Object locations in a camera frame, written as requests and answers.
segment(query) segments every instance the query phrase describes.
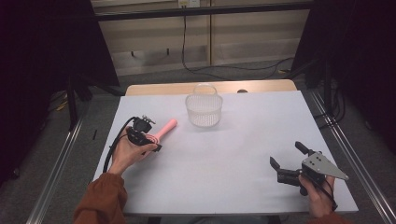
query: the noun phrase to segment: human hand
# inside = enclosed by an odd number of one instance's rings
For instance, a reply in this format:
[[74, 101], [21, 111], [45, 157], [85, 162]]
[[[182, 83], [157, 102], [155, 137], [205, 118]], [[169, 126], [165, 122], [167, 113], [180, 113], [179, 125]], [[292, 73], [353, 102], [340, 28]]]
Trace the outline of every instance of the human hand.
[[133, 144], [131, 141], [129, 141], [125, 128], [122, 131], [120, 140], [113, 152], [112, 163], [108, 173], [122, 175], [122, 173], [129, 166], [134, 164], [136, 161], [139, 161], [143, 157], [142, 153], [152, 151], [155, 148], [157, 148], [157, 145], [155, 144], [148, 144], [141, 147]]
[[[326, 196], [320, 189], [316, 189], [311, 181], [298, 176], [300, 183], [306, 188], [309, 197], [309, 213], [312, 217], [323, 217], [332, 212], [332, 200]], [[334, 189], [334, 180], [332, 176], [326, 177], [327, 182], [323, 182], [323, 188], [332, 195]]]

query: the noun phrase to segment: brown sleeve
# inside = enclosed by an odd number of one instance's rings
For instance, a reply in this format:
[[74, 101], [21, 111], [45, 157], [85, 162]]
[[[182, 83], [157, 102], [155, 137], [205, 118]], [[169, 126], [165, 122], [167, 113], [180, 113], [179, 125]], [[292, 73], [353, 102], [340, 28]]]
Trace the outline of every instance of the brown sleeve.
[[307, 224], [352, 224], [352, 222], [333, 212], [327, 216], [309, 220]]
[[74, 223], [125, 223], [122, 209], [127, 200], [119, 175], [104, 173], [89, 186], [75, 210]]

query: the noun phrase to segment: wall outlet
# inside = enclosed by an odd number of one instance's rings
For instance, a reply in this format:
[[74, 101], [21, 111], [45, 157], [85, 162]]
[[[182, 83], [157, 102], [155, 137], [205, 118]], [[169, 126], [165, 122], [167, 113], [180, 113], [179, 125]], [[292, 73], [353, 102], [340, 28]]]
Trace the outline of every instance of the wall outlet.
[[190, 0], [189, 7], [199, 7], [199, 6], [200, 6], [200, 0]]
[[178, 0], [178, 7], [200, 7], [200, 0]]
[[189, 0], [178, 0], [179, 8], [188, 7], [188, 6], [189, 6]]

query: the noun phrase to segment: wrist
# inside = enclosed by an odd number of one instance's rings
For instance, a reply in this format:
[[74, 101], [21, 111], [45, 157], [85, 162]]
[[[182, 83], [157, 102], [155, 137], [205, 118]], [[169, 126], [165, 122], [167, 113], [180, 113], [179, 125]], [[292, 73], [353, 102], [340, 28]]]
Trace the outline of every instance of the wrist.
[[121, 168], [119, 168], [119, 167], [117, 167], [117, 166], [115, 166], [115, 165], [112, 165], [112, 166], [110, 167], [110, 169], [108, 169], [107, 172], [108, 172], [109, 174], [121, 176], [122, 173], [124, 172], [124, 170], [122, 170]]

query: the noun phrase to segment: metal rail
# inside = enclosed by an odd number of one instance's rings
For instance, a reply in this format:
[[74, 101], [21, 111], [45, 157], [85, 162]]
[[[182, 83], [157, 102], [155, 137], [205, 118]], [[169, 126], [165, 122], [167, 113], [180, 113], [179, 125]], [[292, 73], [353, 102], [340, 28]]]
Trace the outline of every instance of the metal rail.
[[[314, 102], [317, 105], [319, 111], [325, 114], [326, 109], [323, 105], [324, 101], [321, 98], [320, 94], [317, 91], [312, 91], [311, 96], [314, 99]], [[343, 131], [338, 126], [335, 119], [327, 115], [325, 116], [325, 119], [332, 131], [332, 134], [335, 137], [335, 140], [338, 142], [338, 145], [343, 150], [347, 160], [349, 161], [349, 164], [355, 171], [358, 179], [361, 181], [361, 184], [363, 185], [368, 196], [372, 200], [379, 215], [387, 224], [396, 223], [396, 216], [393, 211], [393, 208], [389, 204], [382, 190], [379, 188], [379, 186], [375, 183], [373, 178], [367, 172], [361, 159], [359, 158], [358, 154], [355, 152], [355, 149], [353, 148], [352, 145], [350, 145], [349, 141], [347, 140], [347, 137], [344, 135]]]
[[81, 128], [82, 121], [88, 112], [89, 104], [90, 103], [84, 104], [82, 108], [81, 116], [76, 126], [67, 135], [66, 140], [64, 142], [64, 146], [62, 147], [61, 153], [59, 154], [58, 160], [55, 162], [55, 165], [52, 168], [52, 171], [49, 175], [46, 185], [41, 190], [40, 196], [38, 197], [38, 200], [35, 202], [35, 207], [33, 208], [26, 224], [42, 223], [44, 216], [47, 213], [47, 209], [50, 205], [50, 201], [52, 200], [52, 196], [56, 190], [57, 184], [61, 179], [61, 175], [64, 170], [64, 166], [66, 165], [69, 154], [73, 149], [73, 145], [78, 137], [78, 133]]
[[314, 5], [313, 1], [280, 4], [260, 4], [248, 6], [230, 7], [189, 7], [171, 8], [147, 11], [127, 11], [112, 13], [96, 13], [95, 15], [71, 15], [48, 17], [48, 20], [62, 21], [123, 21], [150, 18], [182, 17], [182, 16], [202, 16], [216, 14], [233, 14], [249, 12], [268, 12], [268, 11], [289, 11], [310, 9]]

